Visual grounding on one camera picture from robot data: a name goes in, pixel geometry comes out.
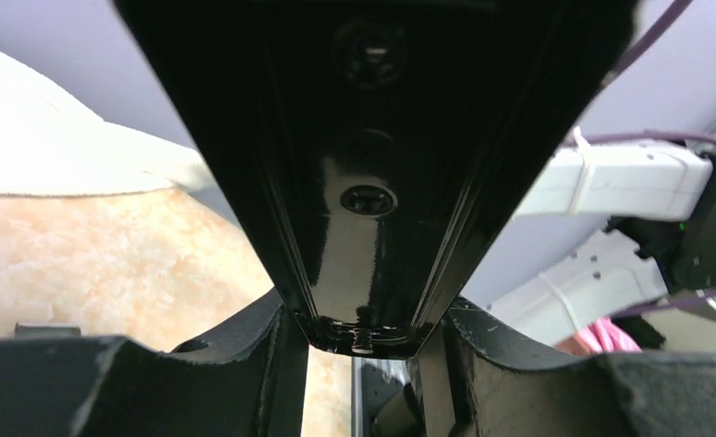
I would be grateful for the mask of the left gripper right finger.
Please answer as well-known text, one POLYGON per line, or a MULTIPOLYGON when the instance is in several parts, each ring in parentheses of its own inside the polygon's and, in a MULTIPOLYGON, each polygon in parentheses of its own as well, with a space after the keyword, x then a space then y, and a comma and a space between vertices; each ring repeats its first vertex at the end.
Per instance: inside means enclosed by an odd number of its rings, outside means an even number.
POLYGON ((575 357, 460 298, 418 366, 430 436, 716 436, 716 354, 575 357))

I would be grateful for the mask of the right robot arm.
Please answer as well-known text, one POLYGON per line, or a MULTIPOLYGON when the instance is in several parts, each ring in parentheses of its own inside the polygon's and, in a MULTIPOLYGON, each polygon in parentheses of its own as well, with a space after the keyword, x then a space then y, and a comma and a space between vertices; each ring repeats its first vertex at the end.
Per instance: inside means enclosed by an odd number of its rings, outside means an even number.
POLYGON ((628 134, 560 149, 517 215, 605 215, 553 267, 495 300, 490 315, 534 340, 630 351, 613 319, 711 309, 716 294, 716 138, 628 134))

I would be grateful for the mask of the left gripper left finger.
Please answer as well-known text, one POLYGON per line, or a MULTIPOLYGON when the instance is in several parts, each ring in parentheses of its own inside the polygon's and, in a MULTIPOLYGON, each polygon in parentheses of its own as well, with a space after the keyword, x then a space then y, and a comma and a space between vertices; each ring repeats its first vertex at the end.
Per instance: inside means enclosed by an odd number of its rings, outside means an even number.
POLYGON ((0 436, 296 436, 308 342, 275 292, 172 352, 0 340, 0 436))

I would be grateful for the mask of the black stapler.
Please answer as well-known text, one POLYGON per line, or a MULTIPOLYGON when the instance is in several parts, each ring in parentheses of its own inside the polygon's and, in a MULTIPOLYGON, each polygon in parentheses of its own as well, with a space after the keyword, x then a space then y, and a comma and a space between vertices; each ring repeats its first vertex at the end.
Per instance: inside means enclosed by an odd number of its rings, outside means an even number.
POLYGON ((118 1, 310 343, 405 359, 628 46, 634 1, 118 1))

